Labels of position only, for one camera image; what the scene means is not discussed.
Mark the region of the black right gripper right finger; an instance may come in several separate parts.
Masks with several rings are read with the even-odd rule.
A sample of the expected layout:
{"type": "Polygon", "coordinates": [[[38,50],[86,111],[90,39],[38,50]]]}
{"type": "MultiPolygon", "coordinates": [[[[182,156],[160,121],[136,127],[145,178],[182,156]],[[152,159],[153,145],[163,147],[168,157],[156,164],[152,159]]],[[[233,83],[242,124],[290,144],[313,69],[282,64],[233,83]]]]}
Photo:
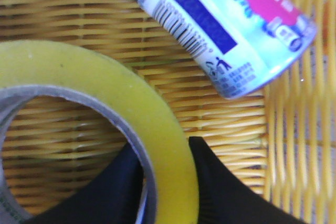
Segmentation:
{"type": "Polygon", "coordinates": [[[188,143],[197,172],[198,223],[304,223],[244,185],[202,137],[191,136],[188,143]]]}

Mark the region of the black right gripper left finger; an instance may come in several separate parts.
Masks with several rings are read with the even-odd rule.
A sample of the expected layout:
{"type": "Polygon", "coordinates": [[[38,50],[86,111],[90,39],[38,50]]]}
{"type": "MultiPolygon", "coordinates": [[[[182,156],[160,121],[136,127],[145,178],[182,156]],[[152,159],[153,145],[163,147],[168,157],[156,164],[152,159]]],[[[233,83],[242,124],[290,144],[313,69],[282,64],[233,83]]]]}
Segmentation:
{"type": "Polygon", "coordinates": [[[26,223],[135,223],[143,170],[130,144],[76,194],[26,223]]]}

